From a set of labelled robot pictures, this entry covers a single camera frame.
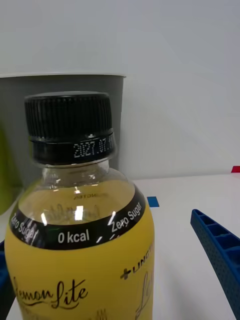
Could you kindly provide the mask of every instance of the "gray bin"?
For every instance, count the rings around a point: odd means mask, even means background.
[[[111,101],[112,125],[119,147],[123,81],[122,75],[94,74],[30,75],[0,78],[0,120],[24,187],[39,178],[41,174],[40,169],[33,164],[30,158],[24,97],[58,91],[108,93]],[[110,161],[110,166],[118,169],[118,154]]]

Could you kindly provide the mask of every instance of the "blue plastic object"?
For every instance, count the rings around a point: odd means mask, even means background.
[[[150,208],[159,207],[159,202],[156,196],[147,196],[147,201]]]
[[[14,299],[15,293],[6,265],[4,242],[2,242],[0,243],[0,320],[6,320]]]
[[[199,210],[191,225],[218,277],[230,307],[240,320],[240,239]]]

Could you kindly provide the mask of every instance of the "plastic bottle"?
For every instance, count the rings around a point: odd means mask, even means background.
[[[107,94],[27,97],[42,179],[20,199],[5,239],[24,320],[152,320],[154,224],[138,188],[109,168]]]

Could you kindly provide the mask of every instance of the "black bottle cap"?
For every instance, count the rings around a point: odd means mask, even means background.
[[[27,96],[25,113],[32,156],[45,165],[109,158],[116,149],[110,99],[91,91]]]

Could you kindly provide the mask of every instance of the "white table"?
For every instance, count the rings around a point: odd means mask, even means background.
[[[240,174],[137,180],[135,183],[146,196],[156,196],[160,205],[152,208],[155,224],[153,320],[235,320],[190,225],[190,218],[192,209],[197,208],[240,237]],[[7,320],[20,319],[15,301]]]

